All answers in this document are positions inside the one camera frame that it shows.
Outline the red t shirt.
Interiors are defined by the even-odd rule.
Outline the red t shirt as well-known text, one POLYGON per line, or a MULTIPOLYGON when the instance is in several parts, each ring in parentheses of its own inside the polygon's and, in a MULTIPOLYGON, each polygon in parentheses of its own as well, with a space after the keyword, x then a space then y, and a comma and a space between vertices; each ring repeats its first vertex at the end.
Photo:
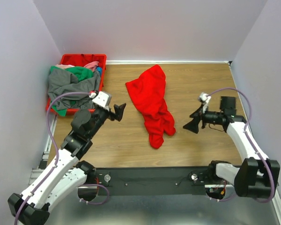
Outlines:
POLYGON ((163 135, 173 136, 176 132, 175 120, 165 101, 166 75, 159 65, 144 71, 139 78, 126 82, 127 92, 144 118, 152 148, 162 146, 163 135))

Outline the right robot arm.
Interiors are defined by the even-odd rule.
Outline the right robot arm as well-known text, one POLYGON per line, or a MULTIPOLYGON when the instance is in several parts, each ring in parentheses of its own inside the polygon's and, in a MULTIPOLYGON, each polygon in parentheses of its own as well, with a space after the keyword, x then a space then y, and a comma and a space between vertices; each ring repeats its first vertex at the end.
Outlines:
POLYGON ((271 200, 276 191, 280 164, 263 152, 248 130, 247 120, 236 114, 235 97, 222 96, 219 112, 208 109, 210 100, 209 94, 200 94, 201 105, 190 115, 192 121, 183 128, 197 134, 199 129, 204 129, 206 125, 222 126, 243 162, 240 167, 235 167, 229 162, 213 160, 207 171, 203 175, 197 175, 197 178, 206 178, 213 184, 226 181, 234 187, 239 197, 265 202, 271 200))

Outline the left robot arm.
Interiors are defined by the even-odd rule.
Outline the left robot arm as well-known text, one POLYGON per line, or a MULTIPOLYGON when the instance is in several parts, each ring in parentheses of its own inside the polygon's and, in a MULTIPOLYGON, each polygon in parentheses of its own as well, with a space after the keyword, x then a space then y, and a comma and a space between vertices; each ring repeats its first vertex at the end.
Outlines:
POLYGON ((21 194, 8 199, 14 224, 43 225, 52 210, 74 189, 94 181, 95 168, 81 158, 92 145, 92 138, 106 120, 121 121, 126 104, 98 106, 94 112, 82 109, 74 114, 72 130, 65 137, 56 156, 38 178, 21 194))

